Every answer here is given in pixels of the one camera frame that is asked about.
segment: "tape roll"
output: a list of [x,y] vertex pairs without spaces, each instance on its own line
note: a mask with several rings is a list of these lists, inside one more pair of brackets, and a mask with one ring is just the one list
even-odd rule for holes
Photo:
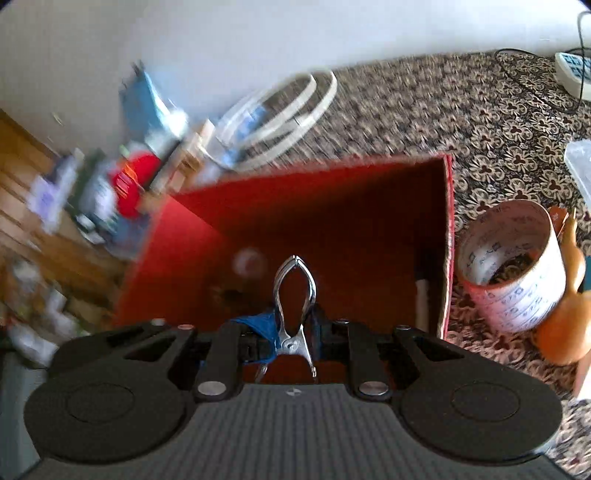
[[[540,252],[521,275],[489,284],[506,261]],[[470,224],[457,249],[457,275],[480,314],[502,332],[536,327],[562,298],[564,265],[550,215],[535,202],[510,200]]]

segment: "patterned tablecloth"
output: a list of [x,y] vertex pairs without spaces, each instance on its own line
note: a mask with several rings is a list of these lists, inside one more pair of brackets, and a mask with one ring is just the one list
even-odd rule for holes
[[[530,199],[545,207],[576,206],[579,245],[590,255],[591,215],[563,154],[569,141],[591,138],[591,107],[566,115],[531,93],[565,109],[573,105],[554,80],[551,60],[511,54],[501,61],[530,91],[507,78],[490,53],[339,70],[339,90],[329,110],[268,168],[350,155],[452,152],[456,235],[498,202]],[[591,473],[591,403],[578,403],[569,393],[574,365],[546,363],[529,333],[491,332],[457,281],[447,340],[549,383],[563,405],[550,456],[577,478]]]

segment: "white device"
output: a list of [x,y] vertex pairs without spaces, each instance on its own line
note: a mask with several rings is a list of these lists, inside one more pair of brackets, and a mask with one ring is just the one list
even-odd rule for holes
[[[556,81],[576,99],[581,92],[581,80],[583,78],[583,57],[571,53],[559,52],[554,55],[556,68]],[[583,83],[583,100],[591,100],[591,60],[585,58]]]

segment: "open cardboard box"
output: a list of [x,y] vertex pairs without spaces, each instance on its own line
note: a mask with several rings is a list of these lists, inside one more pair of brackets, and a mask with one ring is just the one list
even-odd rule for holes
[[[429,331],[445,336],[453,274],[449,156],[372,157],[277,173],[170,198],[128,274],[115,322],[162,317],[215,330],[232,316],[257,313],[243,310],[268,306],[277,268],[296,254],[329,319],[390,332],[415,323],[415,266],[428,259]],[[267,263],[264,276],[247,284],[232,271],[244,248],[259,250]],[[306,291],[300,273],[285,279],[288,327],[298,324]]]

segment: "wall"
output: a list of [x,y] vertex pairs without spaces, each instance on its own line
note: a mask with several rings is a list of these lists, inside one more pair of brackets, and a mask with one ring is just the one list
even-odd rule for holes
[[198,119],[314,67],[575,47],[581,10],[578,0],[14,0],[0,14],[0,108],[54,148],[114,152],[118,89],[136,59]]

